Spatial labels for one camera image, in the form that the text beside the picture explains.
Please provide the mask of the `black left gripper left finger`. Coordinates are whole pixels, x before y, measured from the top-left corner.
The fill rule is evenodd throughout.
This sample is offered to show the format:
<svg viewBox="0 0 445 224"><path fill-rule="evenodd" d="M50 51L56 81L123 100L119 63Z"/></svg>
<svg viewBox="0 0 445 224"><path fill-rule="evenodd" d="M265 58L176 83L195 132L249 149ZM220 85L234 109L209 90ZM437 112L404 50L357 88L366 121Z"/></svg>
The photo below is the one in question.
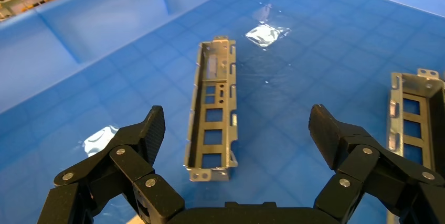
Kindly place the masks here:
<svg viewBox="0 0 445 224"><path fill-rule="evenodd" d="M165 135L163 108L153 106L137 124L120 128L100 152L60 172L39 223L93 223L122 195L144 223L167 223L184 199L153 167Z"/></svg>

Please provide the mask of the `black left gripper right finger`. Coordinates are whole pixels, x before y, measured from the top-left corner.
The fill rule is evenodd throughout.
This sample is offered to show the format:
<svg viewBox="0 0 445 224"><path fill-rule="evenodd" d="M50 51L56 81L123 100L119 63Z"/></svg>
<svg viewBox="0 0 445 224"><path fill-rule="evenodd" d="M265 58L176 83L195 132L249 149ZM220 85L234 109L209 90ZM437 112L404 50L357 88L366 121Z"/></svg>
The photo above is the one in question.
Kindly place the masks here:
<svg viewBox="0 0 445 224"><path fill-rule="evenodd" d="M334 171L314 208L347 223L369 194L400 223L444 223L440 174L385 149L364 128L338 121L321 104L311 108L309 131Z"/></svg>

